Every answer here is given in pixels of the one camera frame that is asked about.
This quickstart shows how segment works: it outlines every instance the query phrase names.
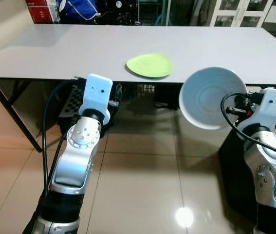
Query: wire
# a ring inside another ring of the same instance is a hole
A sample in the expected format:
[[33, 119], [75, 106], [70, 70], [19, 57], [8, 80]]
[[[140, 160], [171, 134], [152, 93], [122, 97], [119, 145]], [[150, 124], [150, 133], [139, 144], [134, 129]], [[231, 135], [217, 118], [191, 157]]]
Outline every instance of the wire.
[[268, 144], [265, 144], [265, 143], [263, 143], [263, 142], [261, 142], [261, 141], [259, 141], [259, 140], [256, 140], [256, 139], [254, 139], [254, 138], [252, 138], [252, 137], [246, 135], [245, 133], [243, 133], [242, 131], [240, 131], [240, 130], [231, 122], [231, 120], [229, 119], [229, 117], [227, 116], [227, 114], [226, 114], [226, 112], [225, 112], [224, 103], [225, 103], [225, 101], [226, 101], [229, 97], [231, 97], [231, 96], [237, 96], [237, 95], [241, 95], [241, 96], [244, 96], [244, 97], [247, 96], [246, 94], [242, 94], [242, 93], [230, 93], [230, 94], [227, 94], [226, 96], [224, 96], [224, 98], [222, 98], [222, 100], [221, 100], [220, 108], [221, 108], [221, 112], [222, 112], [224, 118], [226, 119], [226, 121], [229, 123], [229, 125], [230, 125], [236, 132], [238, 132], [238, 134], [240, 134], [241, 136], [243, 136], [245, 139], [247, 139], [247, 140], [249, 140], [249, 141], [251, 141], [251, 142], [253, 142], [253, 143], [255, 143], [255, 144], [261, 145], [261, 146], [263, 146], [263, 147], [265, 147], [265, 148], [268, 148], [268, 149], [273, 150], [274, 152], [276, 152], [276, 148], [274, 148], [274, 147], [272, 147], [272, 146], [270, 146], [270, 145], [268, 145]]
[[52, 91], [50, 96], [47, 99], [47, 102], [45, 104], [43, 116], [42, 116], [42, 165], [43, 165], [43, 172], [44, 172], [44, 190], [43, 190], [43, 197], [46, 198], [48, 195], [48, 164], [47, 164], [47, 150], [46, 150], [46, 115], [48, 111], [48, 106], [50, 104], [50, 101], [54, 97], [54, 95], [64, 86], [73, 84], [76, 82], [76, 79], [70, 79], [66, 80], [62, 83], [60, 83], [55, 89]]

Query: red box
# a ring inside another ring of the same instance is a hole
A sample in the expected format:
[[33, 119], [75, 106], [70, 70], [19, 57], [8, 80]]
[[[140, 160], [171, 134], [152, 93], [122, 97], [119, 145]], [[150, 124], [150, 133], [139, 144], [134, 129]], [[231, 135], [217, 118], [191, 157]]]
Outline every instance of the red box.
[[47, 6], [46, 0], [26, 0], [28, 6]]
[[48, 6], [29, 7], [34, 23], [53, 23]]

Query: black cable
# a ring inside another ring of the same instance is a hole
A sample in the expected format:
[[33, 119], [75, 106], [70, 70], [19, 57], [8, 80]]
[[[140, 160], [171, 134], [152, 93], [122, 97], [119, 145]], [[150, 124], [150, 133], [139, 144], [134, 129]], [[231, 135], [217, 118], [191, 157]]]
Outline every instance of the black cable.
[[50, 96], [47, 99], [47, 102], [45, 104], [43, 116], [42, 116], [42, 164], [43, 164], [43, 172], [44, 172], [44, 198], [48, 195], [48, 164], [47, 164], [47, 151], [46, 151], [46, 115], [48, 111], [48, 106], [50, 104], [51, 99], [54, 97], [54, 95], [61, 89], [63, 86], [73, 84], [76, 82], [76, 79], [70, 79], [66, 80], [62, 83], [60, 83], [50, 94]]
[[225, 103], [225, 101], [226, 101], [229, 97], [231, 97], [231, 96], [237, 96], [237, 95], [241, 95], [241, 96], [247, 97], [246, 94], [242, 94], [242, 93], [230, 93], [230, 94], [225, 95], [224, 98], [222, 98], [222, 100], [221, 100], [220, 108], [221, 108], [221, 112], [222, 112], [224, 118], [226, 119], [226, 121], [229, 123], [229, 125], [230, 125], [236, 132], [238, 132], [238, 134], [240, 134], [241, 136], [243, 136], [245, 139], [251, 141], [252, 143], [261, 145], [261, 146], [263, 146], [263, 147], [265, 147], [265, 148], [268, 148], [268, 149], [273, 150], [274, 152], [276, 152], [276, 148], [274, 148], [274, 147], [272, 147], [272, 146], [270, 146], [270, 145], [268, 145], [268, 144], [265, 144], [265, 143], [263, 143], [263, 142], [261, 142], [261, 141], [259, 141], [259, 140], [253, 139], [252, 137], [246, 135], [245, 133], [243, 133], [242, 131], [240, 131], [240, 130], [231, 122], [231, 120], [229, 119], [229, 117], [227, 116], [227, 114], [226, 114], [226, 112], [225, 112], [224, 103]]
[[[60, 142], [58, 143], [58, 147], [56, 148], [55, 157], [54, 157], [54, 159], [52, 161], [50, 173], [49, 173], [49, 176], [48, 176], [48, 184], [51, 181], [52, 172], [54, 171], [55, 164], [56, 164], [56, 161], [57, 161], [60, 149], [61, 149], [61, 145], [62, 145], [62, 143], [63, 143], [63, 141], [65, 139], [65, 136], [66, 136], [66, 134], [64, 134], [61, 137]], [[35, 222], [36, 222], [36, 219], [40, 215], [40, 212], [41, 212], [41, 203], [40, 202], [41, 202], [41, 199], [39, 200], [38, 205], [36, 207], [36, 210], [34, 211], [31, 220], [26, 225], [26, 227], [25, 227], [25, 229], [24, 229], [24, 231], [23, 231], [22, 234], [31, 234], [32, 233], [34, 225], [35, 225]]]

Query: white table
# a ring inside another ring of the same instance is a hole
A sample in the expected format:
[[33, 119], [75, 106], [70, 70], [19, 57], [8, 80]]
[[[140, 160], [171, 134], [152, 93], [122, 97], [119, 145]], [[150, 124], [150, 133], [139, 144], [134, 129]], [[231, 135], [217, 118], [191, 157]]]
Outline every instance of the white table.
[[[125, 70], [138, 55], [163, 53], [174, 64], [164, 79]], [[212, 66], [246, 84], [276, 85], [276, 39], [262, 28], [36, 24], [0, 49], [0, 78], [71, 79], [96, 73], [113, 81], [183, 83]]]

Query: table leg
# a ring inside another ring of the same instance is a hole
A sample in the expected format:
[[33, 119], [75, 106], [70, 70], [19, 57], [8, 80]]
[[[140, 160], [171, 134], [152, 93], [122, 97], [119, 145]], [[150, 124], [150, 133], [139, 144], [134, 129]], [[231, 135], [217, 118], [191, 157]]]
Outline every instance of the table leg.
[[6, 99], [5, 95], [0, 90], [0, 102], [4, 106], [4, 108], [8, 111], [12, 119], [15, 121], [15, 123], [18, 125], [18, 127], [21, 129], [21, 131], [25, 134], [25, 136], [29, 139], [31, 144], [34, 146], [34, 148], [41, 152], [42, 149], [39, 146], [39, 144], [36, 142], [35, 138], [32, 136], [30, 131], [26, 128], [20, 117], [17, 115], [15, 110], [13, 109], [12, 105], [9, 103], [9, 101]]

